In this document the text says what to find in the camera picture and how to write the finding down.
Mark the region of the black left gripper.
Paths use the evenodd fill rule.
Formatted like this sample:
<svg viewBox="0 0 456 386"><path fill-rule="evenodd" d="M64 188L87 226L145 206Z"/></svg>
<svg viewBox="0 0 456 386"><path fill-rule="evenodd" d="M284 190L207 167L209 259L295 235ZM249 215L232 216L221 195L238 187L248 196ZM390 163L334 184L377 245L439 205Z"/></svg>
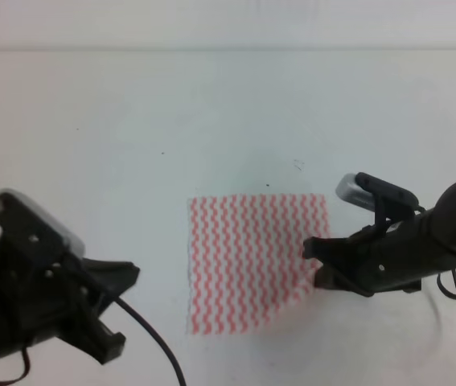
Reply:
<svg viewBox="0 0 456 386"><path fill-rule="evenodd" d="M132 262L72 256L39 268L0 237L0 354L58 338L101 365L117 359L125 336L100 316L139 273Z"/></svg>

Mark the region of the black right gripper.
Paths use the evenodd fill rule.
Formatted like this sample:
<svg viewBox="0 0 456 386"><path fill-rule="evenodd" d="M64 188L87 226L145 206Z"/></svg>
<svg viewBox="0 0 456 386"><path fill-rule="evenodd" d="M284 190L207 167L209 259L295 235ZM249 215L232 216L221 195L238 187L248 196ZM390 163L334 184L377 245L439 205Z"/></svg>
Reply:
<svg viewBox="0 0 456 386"><path fill-rule="evenodd" d="M322 263L314 275L314 288L367 298L397 290L415 292L419 281L437 273L437 246L425 224L402 224L379 236L362 232L347 238L312 236L303 241L302 258ZM344 270L344 276L337 270Z"/></svg>

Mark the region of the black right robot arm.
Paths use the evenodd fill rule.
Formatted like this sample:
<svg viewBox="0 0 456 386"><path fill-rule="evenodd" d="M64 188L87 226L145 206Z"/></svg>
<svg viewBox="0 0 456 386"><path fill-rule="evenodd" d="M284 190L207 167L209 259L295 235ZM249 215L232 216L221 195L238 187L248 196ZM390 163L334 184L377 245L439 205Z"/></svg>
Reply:
<svg viewBox="0 0 456 386"><path fill-rule="evenodd" d="M375 222L347 238L304 240L303 258L322 264L314 287L366 298L413 293L422 279L456 269L456 183L429 210L411 191L363 172L346 175L336 192Z"/></svg>

